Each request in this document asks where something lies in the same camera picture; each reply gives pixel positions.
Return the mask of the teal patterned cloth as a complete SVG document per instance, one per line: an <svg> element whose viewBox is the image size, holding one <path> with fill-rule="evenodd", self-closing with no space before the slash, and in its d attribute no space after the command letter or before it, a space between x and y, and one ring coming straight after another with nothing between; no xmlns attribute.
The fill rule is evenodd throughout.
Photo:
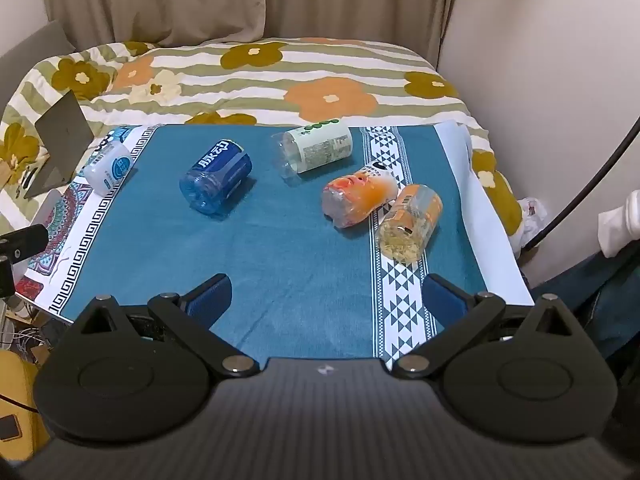
<svg viewBox="0 0 640 480"><path fill-rule="evenodd" d="M421 297L431 273L470 294L510 304L532 297L502 224L471 167L471 139L455 122L352 130L349 158L280 177L277 130L255 126L120 127L134 156L116 194L101 197L75 180L50 213L49 247L29 263L17 292L73 321L95 296L143 304L160 292L187 292L217 273L232 285L214 332L258 362L292 358L397 360L442 328ZM253 168L220 217L192 209L179 181L216 142L247 151ZM322 214L322 188L370 162L399 185L424 184L444 210L422 259L402 266L381 255L382 212L338 230Z"/></svg>

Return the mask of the yellow box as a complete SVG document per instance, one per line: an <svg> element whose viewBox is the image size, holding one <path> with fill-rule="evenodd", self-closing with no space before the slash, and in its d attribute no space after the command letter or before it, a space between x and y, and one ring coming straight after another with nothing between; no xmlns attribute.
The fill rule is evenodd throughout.
<svg viewBox="0 0 640 480"><path fill-rule="evenodd" d="M50 440L32 392L38 367L9 350L0 358L1 456L24 462Z"/></svg>

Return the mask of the orange peach bottle cup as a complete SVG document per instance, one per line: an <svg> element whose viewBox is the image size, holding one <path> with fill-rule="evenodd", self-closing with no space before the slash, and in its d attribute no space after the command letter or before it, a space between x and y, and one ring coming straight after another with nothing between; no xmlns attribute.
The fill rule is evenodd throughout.
<svg viewBox="0 0 640 480"><path fill-rule="evenodd" d="M382 162L371 162L329 182L321 193L321 208L337 229L346 229L363 222L397 195L398 184L390 170Z"/></svg>

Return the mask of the white blue-label bottle cup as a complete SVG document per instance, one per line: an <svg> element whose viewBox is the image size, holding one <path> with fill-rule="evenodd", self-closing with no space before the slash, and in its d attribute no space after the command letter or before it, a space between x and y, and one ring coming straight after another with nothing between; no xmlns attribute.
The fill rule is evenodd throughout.
<svg viewBox="0 0 640 480"><path fill-rule="evenodd" d="M93 191L104 197L122 183L131 166L132 159L126 146L122 142L112 141L88 162L82 175Z"/></svg>

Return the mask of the beige curtain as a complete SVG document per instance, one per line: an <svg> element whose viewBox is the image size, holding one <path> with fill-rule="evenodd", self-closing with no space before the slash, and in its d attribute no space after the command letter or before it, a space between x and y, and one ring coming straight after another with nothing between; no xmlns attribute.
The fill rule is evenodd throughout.
<svg viewBox="0 0 640 480"><path fill-rule="evenodd" d="M452 0L44 0L79 49L137 40L330 38L399 44L436 62Z"/></svg>

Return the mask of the blue bottle cup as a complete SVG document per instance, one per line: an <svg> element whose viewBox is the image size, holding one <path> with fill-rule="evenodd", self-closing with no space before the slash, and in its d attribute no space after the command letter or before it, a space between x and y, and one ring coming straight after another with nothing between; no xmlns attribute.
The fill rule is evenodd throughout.
<svg viewBox="0 0 640 480"><path fill-rule="evenodd" d="M240 144L217 141L180 179L189 206L209 217L224 216L235 190L250 175L253 163Z"/></svg>

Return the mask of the floral striped quilt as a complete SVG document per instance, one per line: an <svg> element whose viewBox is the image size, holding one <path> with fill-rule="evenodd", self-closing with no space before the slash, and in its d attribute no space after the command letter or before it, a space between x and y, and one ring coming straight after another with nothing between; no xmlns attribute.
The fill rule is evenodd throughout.
<svg viewBox="0 0 640 480"><path fill-rule="evenodd" d="M425 58L393 44L323 38L155 47L102 44L49 54L28 66L1 109L1 225L34 218L26 192L48 159L36 121L66 94L96 138L123 125L304 126L340 118L352 126L468 128L472 166L511 240L524 211L498 170L487 132L456 88Z"/></svg>

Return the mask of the green-label clear bottle cup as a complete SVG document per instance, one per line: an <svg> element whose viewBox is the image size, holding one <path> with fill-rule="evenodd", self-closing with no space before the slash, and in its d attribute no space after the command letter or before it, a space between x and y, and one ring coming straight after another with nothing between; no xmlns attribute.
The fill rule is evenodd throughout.
<svg viewBox="0 0 640 480"><path fill-rule="evenodd" d="M352 156L352 133L339 119L275 133L271 137L276 167L286 182Z"/></svg>

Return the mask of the white plastic bag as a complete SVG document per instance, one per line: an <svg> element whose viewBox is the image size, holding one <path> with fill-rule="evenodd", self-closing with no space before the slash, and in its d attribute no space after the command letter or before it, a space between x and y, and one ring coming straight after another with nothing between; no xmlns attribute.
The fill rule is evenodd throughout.
<svg viewBox="0 0 640 480"><path fill-rule="evenodd" d="M538 198L523 198L518 201L518 206L521 208L521 221L515 233L509 236L515 257L548 223L548 211Z"/></svg>

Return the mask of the grey folding stand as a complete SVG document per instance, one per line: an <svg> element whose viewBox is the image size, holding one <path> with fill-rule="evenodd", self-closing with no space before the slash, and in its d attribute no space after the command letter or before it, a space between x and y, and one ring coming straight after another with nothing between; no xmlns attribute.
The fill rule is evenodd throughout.
<svg viewBox="0 0 640 480"><path fill-rule="evenodd" d="M73 180L94 135L73 91L67 91L35 124L48 158L23 188L26 198L47 193Z"/></svg>

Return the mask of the yellow-label clear bottle cup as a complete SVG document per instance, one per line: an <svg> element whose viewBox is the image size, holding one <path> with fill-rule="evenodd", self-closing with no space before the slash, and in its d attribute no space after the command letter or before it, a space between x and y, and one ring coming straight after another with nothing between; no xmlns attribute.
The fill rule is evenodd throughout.
<svg viewBox="0 0 640 480"><path fill-rule="evenodd" d="M405 186L378 227L378 248L404 266L417 263L441 214L442 200L434 190L423 184Z"/></svg>

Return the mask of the grey headboard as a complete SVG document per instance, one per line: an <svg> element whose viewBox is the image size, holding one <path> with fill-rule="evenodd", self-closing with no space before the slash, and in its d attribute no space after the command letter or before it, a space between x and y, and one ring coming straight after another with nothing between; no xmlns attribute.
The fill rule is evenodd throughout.
<svg viewBox="0 0 640 480"><path fill-rule="evenodd" d="M75 51L76 48L67 39L61 24L52 21L2 54L0 61L1 111L4 112L6 104L9 103L24 76L38 62Z"/></svg>

